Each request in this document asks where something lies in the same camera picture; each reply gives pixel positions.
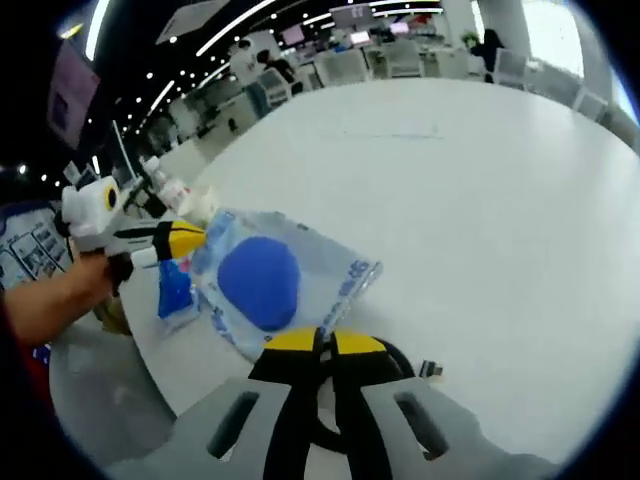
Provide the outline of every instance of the small bottle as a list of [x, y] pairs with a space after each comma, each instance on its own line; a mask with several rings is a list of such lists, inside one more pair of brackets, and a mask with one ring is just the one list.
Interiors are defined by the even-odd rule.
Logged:
[[158, 198], [174, 212], [180, 210], [180, 205], [189, 196], [191, 191], [179, 178], [171, 177], [160, 169], [160, 159], [151, 157], [143, 164], [144, 171], [151, 177], [153, 188]]

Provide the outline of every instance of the clear plastic bag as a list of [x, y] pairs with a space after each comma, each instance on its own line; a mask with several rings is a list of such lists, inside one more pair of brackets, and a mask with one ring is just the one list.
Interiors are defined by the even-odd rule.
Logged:
[[[247, 239], [268, 237], [295, 256], [300, 282], [292, 320], [281, 330], [258, 328], [223, 293], [219, 271], [225, 258]], [[219, 210], [207, 229], [207, 243], [193, 254], [191, 273], [211, 310], [214, 328], [244, 356], [255, 361], [273, 335], [305, 326], [326, 333], [343, 318], [382, 269], [335, 240], [278, 212]]]

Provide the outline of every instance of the hand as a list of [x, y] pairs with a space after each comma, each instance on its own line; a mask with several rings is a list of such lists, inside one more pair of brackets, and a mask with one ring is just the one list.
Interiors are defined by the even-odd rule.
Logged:
[[109, 259], [102, 253], [82, 254], [69, 269], [69, 288], [84, 292], [86, 298], [98, 304], [113, 292]]

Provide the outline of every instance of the desk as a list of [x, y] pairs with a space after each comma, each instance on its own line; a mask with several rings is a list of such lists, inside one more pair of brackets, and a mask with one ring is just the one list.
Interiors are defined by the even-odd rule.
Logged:
[[[640, 166], [601, 126], [475, 82], [373, 81], [300, 95], [198, 182], [384, 264], [342, 326], [381, 336], [510, 452], [563, 462], [602, 419], [640, 332]], [[201, 318], [152, 333], [157, 273], [122, 287], [177, 414], [250, 366]]]

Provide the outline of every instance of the gray plastic housing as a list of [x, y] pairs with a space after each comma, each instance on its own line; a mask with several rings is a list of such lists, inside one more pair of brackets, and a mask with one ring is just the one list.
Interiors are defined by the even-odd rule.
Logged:
[[[163, 446], [142, 459], [119, 462], [108, 472], [120, 480], [261, 480], [271, 434], [290, 389], [258, 380], [228, 380], [178, 417]], [[546, 460], [511, 455], [489, 442], [470, 411], [422, 379], [364, 387], [362, 392], [380, 429], [394, 480], [554, 476], [556, 467]], [[212, 445], [247, 400], [251, 411], [231, 458], [222, 461], [210, 453]], [[427, 460], [417, 440], [437, 458]]]

